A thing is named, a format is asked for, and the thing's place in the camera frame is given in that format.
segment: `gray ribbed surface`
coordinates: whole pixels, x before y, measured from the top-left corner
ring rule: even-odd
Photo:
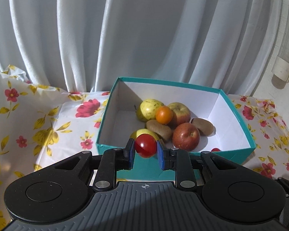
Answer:
[[[286,204],[280,215],[280,222],[287,226],[289,224],[289,197],[286,198]]]
[[[228,223],[212,215],[195,193],[182,192],[170,182],[120,182],[109,192],[95,194],[77,216],[51,225],[12,222],[6,231],[285,231],[277,221],[259,225]]]

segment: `red cherry tomato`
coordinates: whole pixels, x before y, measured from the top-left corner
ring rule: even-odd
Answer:
[[[215,148],[213,148],[213,149],[211,150],[211,152],[217,152],[217,151],[220,151],[220,149],[217,148],[217,147],[215,147]]]
[[[135,150],[143,158],[152,157],[157,151],[156,140],[149,134],[142,134],[136,138]]]

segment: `yellow pear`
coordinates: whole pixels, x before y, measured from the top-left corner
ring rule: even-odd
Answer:
[[[159,107],[164,104],[155,99],[144,100],[137,109],[136,115],[142,122],[147,122],[149,120],[155,119],[155,113]]]

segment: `metal screw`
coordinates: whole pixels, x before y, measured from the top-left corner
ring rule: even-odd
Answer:
[[[110,183],[108,181],[105,180],[100,180],[97,183],[95,183],[95,186],[98,188],[106,188],[110,186]]]
[[[191,188],[195,186],[195,183],[191,180],[184,180],[184,181],[181,181],[180,185],[181,187]]]

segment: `black circular pad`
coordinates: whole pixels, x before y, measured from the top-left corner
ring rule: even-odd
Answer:
[[[222,170],[202,189],[214,214],[238,223],[260,223],[277,217],[284,208],[284,189],[274,180],[249,169]]]
[[[228,188],[228,193],[236,200],[253,202],[261,199],[261,197],[264,195],[264,190],[255,183],[242,181],[230,185]]]
[[[27,188],[27,196],[34,201],[47,202],[58,198],[62,193],[59,184],[50,181],[42,181],[32,184]]]
[[[65,220],[88,202],[88,187],[73,170],[39,170],[12,182],[4,201],[13,218],[42,224]]]

